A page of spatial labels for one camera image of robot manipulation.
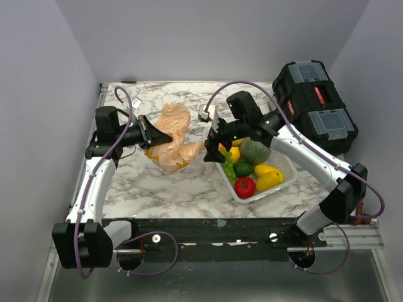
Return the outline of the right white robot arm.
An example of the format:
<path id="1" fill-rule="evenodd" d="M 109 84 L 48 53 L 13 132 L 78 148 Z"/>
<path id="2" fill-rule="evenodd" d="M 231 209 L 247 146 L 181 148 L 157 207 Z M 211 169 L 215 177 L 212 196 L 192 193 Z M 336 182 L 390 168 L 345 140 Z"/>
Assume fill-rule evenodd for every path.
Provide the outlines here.
<path id="1" fill-rule="evenodd" d="M 312 240 L 313 234 L 331 223 L 343 223 L 365 197 L 368 171 L 333 157 L 311 142 L 281 116 L 279 111 L 262 114 L 250 93 L 237 92 L 227 104 L 235 118 L 226 122 L 211 104 L 201 105 L 198 119 L 210 123 L 205 140 L 205 162 L 223 163 L 219 145 L 229 147 L 235 138 L 251 138 L 276 150 L 314 176 L 328 191 L 328 196 L 301 214 L 290 230 L 291 242 L 299 247 Z"/>

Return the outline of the green grape bunch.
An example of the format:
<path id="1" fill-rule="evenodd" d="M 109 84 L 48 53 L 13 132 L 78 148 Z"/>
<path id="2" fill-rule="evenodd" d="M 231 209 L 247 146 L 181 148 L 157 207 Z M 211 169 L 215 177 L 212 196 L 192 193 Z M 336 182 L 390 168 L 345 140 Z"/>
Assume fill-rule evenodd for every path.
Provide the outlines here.
<path id="1" fill-rule="evenodd" d="M 236 174 L 234 172 L 234 167 L 232 164 L 232 153 L 228 152 L 226 150 L 221 151 L 221 154 L 225 158 L 225 162 L 221 163 L 221 167 L 224 171 L 224 174 L 226 175 L 227 179 L 231 184 L 234 184 L 236 182 Z"/>

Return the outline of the orange banana-print plastic bag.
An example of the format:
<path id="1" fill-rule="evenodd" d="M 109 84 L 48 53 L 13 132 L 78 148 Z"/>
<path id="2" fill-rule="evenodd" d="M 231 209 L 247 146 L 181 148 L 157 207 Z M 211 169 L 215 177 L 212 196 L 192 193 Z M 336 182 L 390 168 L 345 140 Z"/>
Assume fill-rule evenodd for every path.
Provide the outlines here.
<path id="1" fill-rule="evenodd" d="M 203 142 L 186 143 L 191 115 L 181 103 L 165 104 L 156 128 L 172 138 L 172 142 L 151 147 L 144 154 L 165 172 L 175 172 L 187 165 L 194 164 L 204 149 Z"/>

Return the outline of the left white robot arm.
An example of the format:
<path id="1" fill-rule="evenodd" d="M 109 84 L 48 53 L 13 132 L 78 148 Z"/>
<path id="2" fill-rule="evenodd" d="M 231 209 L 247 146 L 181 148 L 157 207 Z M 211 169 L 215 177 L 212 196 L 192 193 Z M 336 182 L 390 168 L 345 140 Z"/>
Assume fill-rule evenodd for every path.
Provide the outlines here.
<path id="1" fill-rule="evenodd" d="M 102 224 L 106 193 L 122 157 L 123 149 L 137 145 L 143 149 L 172 142 L 146 116 L 121 125 L 118 110 L 103 106 L 95 111 L 96 131 L 85 151 L 85 171 L 76 201 L 65 222 L 56 223 L 52 238 L 65 269 L 108 267 L 113 250 L 122 244 L 134 248 L 139 232 L 127 221 Z"/>

